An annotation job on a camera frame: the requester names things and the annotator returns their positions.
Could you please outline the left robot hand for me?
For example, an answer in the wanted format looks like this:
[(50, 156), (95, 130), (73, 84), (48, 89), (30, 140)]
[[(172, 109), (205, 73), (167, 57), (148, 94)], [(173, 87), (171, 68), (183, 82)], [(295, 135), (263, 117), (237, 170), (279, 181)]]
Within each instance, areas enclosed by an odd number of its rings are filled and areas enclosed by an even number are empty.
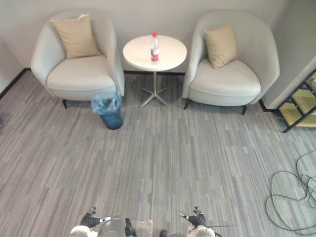
[(100, 223), (106, 223), (106, 222), (111, 221), (112, 219), (111, 216), (107, 216), (105, 218), (93, 217), (93, 215), (96, 214), (96, 209), (97, 207), (92, 207), (91, 210), (83, 216), (83, 218), (80, 221), (81, 226), (93, 228), (99, 225)]

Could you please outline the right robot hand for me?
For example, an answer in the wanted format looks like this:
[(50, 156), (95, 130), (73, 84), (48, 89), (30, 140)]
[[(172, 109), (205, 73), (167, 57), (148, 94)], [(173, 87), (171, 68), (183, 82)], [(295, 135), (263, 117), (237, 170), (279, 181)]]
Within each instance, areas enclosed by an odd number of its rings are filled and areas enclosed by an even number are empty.
[(179, 212), (179, 215), (181, 218), (186, 219), (189, 223), (191, 223), (195, 228), (198, 226), (206, 226), (206, 218), (202, 210), (195, 206), (194, 210), (194, 215), (187, 215), (184, 212)]

